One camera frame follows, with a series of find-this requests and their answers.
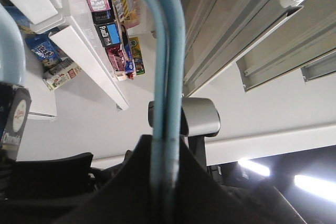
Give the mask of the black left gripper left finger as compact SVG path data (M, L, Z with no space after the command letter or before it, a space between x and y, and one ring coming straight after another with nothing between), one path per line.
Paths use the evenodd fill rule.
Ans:
M55 223L152 223L151 142L151 135L142 135L116 176Z

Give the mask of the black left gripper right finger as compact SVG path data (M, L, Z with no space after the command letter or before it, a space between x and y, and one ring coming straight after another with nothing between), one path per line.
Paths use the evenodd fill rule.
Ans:
M253 188L216 183L179 141L174 223L306 223L267 180Z

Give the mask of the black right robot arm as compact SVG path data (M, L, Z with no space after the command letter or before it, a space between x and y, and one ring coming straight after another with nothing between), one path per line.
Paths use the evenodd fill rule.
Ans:
M7 160L1 164L1 211L75 208L93 199L123 163L91 165L93 154L46 161Z

